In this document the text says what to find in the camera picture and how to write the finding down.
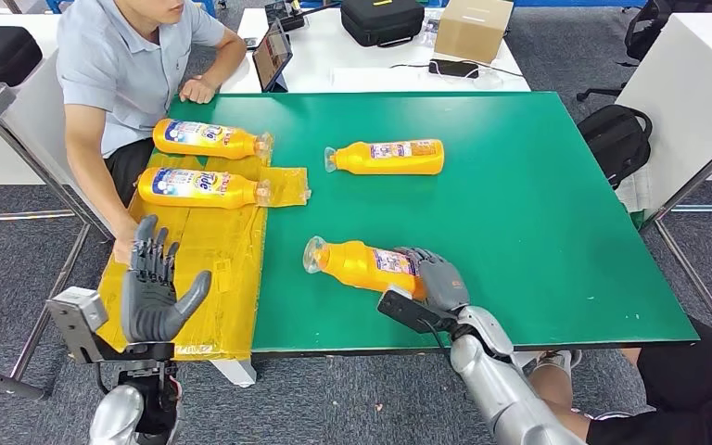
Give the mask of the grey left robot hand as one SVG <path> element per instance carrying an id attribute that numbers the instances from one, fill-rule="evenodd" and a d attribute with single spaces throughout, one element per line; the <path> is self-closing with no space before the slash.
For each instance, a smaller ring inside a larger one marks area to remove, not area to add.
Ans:
<path id="1" fill-rule="evenodd" d="M 189 290 L 177 296 L 174 285 L 179 244 L 168 248 L 168 229 L 158 217 L 144 217 L 134 233 L 131 257 L 121 283 L 121 330 L 132 343 L 171 342 L 210 292 L 212 272 L 197 274 Z"/>

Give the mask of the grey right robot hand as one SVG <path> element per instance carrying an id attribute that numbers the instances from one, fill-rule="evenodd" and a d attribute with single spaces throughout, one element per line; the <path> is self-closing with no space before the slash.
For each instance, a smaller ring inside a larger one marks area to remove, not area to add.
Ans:
<path id="1" fill-rule="evenodd" d="M 470 304 L 470 295 L 458 269 L 439 254 L 424 248 L 395 248 L 414 265 L 426 304 L 444 312 L 458 312 Z"/>

